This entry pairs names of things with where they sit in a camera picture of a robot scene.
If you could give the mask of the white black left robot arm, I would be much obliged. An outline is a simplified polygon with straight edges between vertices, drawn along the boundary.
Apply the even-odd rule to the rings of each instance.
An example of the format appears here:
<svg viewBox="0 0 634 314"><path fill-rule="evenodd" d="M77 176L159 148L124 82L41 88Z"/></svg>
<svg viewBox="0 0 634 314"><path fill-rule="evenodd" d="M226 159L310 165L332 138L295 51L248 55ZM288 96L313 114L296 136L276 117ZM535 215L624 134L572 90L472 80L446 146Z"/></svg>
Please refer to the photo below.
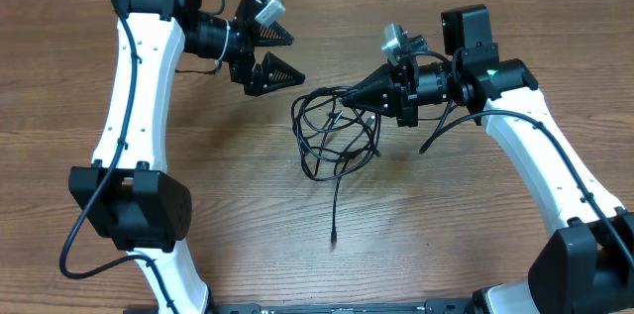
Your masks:
<svg viewBox="0 0 634 314"><path fill-rule="evenodd" d="M110 0L117 16L118 59L107 119L89 166L74 167L68 188L80 223L135 262L159 313L211 313L209 286L199 276L186 236L192 217L188 188L167 172L166 125L181 56L227 68L249 96L303 83L304 75L267 52L293 37L279 23L283 0L241 0L232 19L206 12L202 0Z"/></svg>

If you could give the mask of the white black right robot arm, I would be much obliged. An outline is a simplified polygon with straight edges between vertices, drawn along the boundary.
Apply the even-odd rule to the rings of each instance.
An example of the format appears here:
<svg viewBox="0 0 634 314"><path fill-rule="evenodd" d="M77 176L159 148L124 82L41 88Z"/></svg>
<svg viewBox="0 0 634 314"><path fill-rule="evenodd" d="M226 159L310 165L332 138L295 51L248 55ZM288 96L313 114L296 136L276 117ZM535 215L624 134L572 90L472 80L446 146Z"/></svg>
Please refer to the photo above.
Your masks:
<svg viewBox="0 0 634 314"><path fill-rule="evenodd" d="M495 139L528 188L548 241L524 279L469 298L428 299L427 313L613 313L633 305L633 215L592 175L552 117L519 59L501 60L482 5L445 11L445 50L397 25L385 30L386 63L344 105L414 127L423 105L467 109ZM428 54L430 63L419 65Z"/></svg>

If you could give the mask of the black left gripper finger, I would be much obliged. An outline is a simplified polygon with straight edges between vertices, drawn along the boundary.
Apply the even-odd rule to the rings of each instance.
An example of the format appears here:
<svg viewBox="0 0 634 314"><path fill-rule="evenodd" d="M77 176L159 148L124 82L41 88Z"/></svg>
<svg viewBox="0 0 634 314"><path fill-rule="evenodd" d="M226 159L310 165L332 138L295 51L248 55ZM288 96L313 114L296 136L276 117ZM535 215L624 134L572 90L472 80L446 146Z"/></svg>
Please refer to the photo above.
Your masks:
<svg viewBox="0 0 634 314"><path fill-rule="evenodd" d="M250 34L255 47L291 46L294 42L294 37L278 22L273 22L268 27L258 22L251 22Z"/></svg>
<svg viewBox="0 0 634 314"><path fill-rule="evenodd" d="M305 75L271 52L267 52L261 64L257 64L244 84L249 96L262 96L278 89L300 85Z"/></svg>

